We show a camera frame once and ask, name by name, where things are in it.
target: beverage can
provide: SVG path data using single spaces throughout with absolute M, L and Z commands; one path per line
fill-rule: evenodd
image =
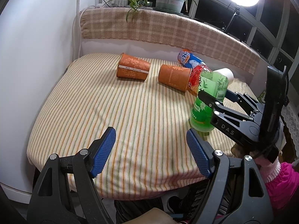
M 188 49 L 183 49 L 180 51 L 180 53 L 178 54 L 178 61 L 179 61 L 179 63 L 182 64 L 182 66 L 191 68 L 191 69 L 197 67 L 198 65 L 202 65 L 202 64 L 205 65 L 203 60 L 196 57 Z

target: person's leg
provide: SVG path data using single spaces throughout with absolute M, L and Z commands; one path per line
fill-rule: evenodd
M 135 219 L 154 207 L 163 210 L 161 197 L 145 200 L 115 200 L 116 224 Z

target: metal screw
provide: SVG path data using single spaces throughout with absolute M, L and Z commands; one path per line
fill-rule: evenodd
M 88 153 L 88 150 L 87 149 L 82 149 L 81 151 L 80 151 L 80 155 L 86 155 Z
M 50 159 L 51 159 L 51 160 L 54 160 L 54 159 L 56 159 L 56 158 L 57 158 L 57 155 L 56 155 L 55 153 L 53 153 L 53 154 L 50 155 Z
M 215 150 L 215 155 L 222 156 L 223 152 L 221 150 Z
M 247 161 L 251 161 L 251 160 L 252 160 L 252 157 L 249 156 L 249 155 L 245 155 L 245 160 L 247 160 Z

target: plastic bottle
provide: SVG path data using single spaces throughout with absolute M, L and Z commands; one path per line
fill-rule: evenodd
M 200 73 L 200 80 L 198 90 L 204 90 L 219 101 L 223 102 L 228 86 L 228 79 L 226 76 L 218 72 L 202 71 Z M 194 106 L 190 115 L 191 126 L 201 132 L 209 132 L 214 129 L 210 124 L 213 110 L 205 105 L 198 97 L 196 97 Z

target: striped tablecloth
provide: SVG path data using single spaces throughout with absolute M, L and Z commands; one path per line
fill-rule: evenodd
M 195 98 L 158 83 L 160 66 L 178 63 L 143 58 L 151 68 L 146 81 L 137 81 L 116 78 L 119 58 L 95 53 L 70 65 L 36 119 L 27 148 L 29 160 L 41 170 L 50 154 L 74 155 L 112 126 L 116 143 L 95 178 L 102 197 L 142 199 L 200 181 L 202 175 L 186 144 Z M 239 80 L 229 88 L 254 96 Z M 226 99 L 224 104 L 242 111 Z M 214 149 L 231 155 L 234 143 L 218 130 L 201 136 Z M 76 190 L 71 174 L 69 182 Z

